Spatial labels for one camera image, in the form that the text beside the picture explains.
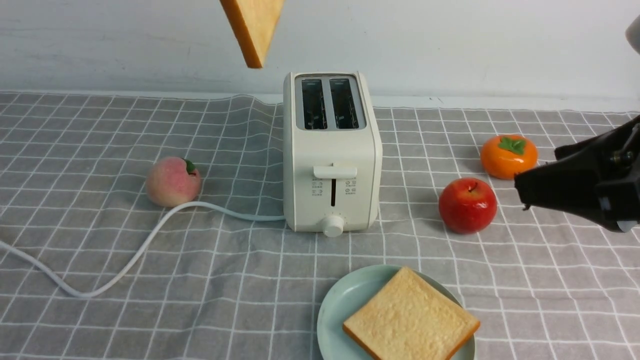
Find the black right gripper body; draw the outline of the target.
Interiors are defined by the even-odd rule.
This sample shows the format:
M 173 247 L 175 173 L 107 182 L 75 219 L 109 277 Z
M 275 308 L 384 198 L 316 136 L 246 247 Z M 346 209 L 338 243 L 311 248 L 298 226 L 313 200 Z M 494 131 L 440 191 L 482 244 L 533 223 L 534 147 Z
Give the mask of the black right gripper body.
M 640 221 L 640 120 L 554 150 L 555 161 L 516 174 L 525 208 L 576 215 L 626 233 Z

